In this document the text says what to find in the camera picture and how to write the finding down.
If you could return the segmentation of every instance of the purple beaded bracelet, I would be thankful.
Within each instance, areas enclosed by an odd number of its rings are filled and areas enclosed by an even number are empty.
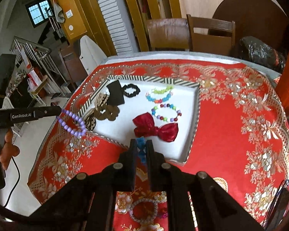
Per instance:
[[[64,108],[62,109],[62,113],[66,114],[67,116],[70,116],[72,119],[78,121],[80,123],[80,128],[82,129],[82,131],[76,131],[76,129],[72,129],[71,127],[69,127],[65,121],[63,121],[60,116],[57,116],[57,120],[58,122],[61,124],[61,126],[67,130],[69,133],[71,133],[71,135],[74,135],[75,137],[81,137],[81,136],[85,136],[86,135],[86,125],[85,122],[82,118],[80,118],[79,116],[77,116],[76,114],[74,114],[71,111],[65,110]]]

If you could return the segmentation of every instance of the metal bolt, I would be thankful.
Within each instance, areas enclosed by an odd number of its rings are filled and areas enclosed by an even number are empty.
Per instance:
[[[78,180],[83,180],[83,179],[85,179],[86,177],[87,177],[87,174],[86,174],[86,173],[79,173],[79,174],[76,175],[76,178],[77,178]]]
[[[170,164],[169,163],[167,163],[167,162],[164,162],[163,164],[162,164],[162,168],[163,169],[170,169]]]
[[[204,171],[200,171],[197,173],[197,175],[201,178],[201,179],[205,179],[207,178],[208,174]]]
[[[117,163],[115,163],[115,164],[113,165],[113,168],[114,168],[114,169],[121,169],[121,168],[123,168],[123,164],[117,162]]]

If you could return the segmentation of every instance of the white floor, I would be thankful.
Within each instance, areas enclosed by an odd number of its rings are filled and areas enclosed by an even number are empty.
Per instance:
[[[52,102],[50,97],[46,97],[44,101],[47,106],[50,106],[50,103]],[[53,102],[54,101],[60,101],[59,106],[63,107],[67,98],[56,98]],[[15,162],[20,171],[20,181],[7,205],[8,209],[16,213],[28,216],[40,206],[40,203],[31,194],[27,182],[39,147],[54,120],[55,116],[32,121],[29,125],[25,123],[23,126],[23,128],[25,128],[23,135],[16,138],[14,144],[19,147],[20,154],[15,157]],[[8,170],[6,171],[6,186],[0,190],[1,205],[6,203],[8,195],[15,185],[17,178],[18,173],[16,167],[13,161],[11,161]]]

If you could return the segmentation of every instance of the white tray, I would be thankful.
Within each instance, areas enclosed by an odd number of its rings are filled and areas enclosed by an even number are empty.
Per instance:
[[[183,81],[180,79],[150,77],[150,76],[133,76],[133,75],[110,75],[101,85],[96,89],[94,94],[87,100],[84,106],[80,109],[78,115],[86,117],[86,113],[89,109],[94,108],[94,101],[96,96],[102,92],[109,94],[106,87],[109,83],[119,80],[121,86],[126,84],[135,84],[139,87],[140,93],[132,98],[124,96],[125,104],[119,105],[120,113],[115,121],[96,120],[96,127],[93,133],[106,138],[110,142],[117,143],[122,146],[129,146],[130,140],[135,139],[133,119],[146,112],[151,113],[151,109],[156,105],[153,102],[149,102],[145,97],[147,92],[151,92],[152,89],[158,90],[166,88],[166,84],[173,85],[173,96],[169,101],[181,110],[182,116],[178,120],[179,132],[173,142],[164,142],[157,136],[147,137],[153,141],[154,150],[162,153],[167,160],[172,160],[180,164],[187,162],[190,154],[191,145],[193,143],[197,124],[199,119],[200,110],[200,94],[199,84],[195,82]],[[151,94],[153,98],[163,98],[164,95]],[[169,109],[159,109],[156,111],[156,115],[166,116],[167,118],[174,118],[176,113]],[[166,124],[165,122],[153,117],[155,125],[161,127]]]

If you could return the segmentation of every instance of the velvet bow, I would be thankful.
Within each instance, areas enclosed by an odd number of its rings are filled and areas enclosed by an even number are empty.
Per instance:
[[[150,113],[137,116],[133,119],[133,123],[136,125],[134,129],[136,137],[158,136],[165,142],[173,142],[179,131],[177,123],[168,123],[160,128],[156,127]]]

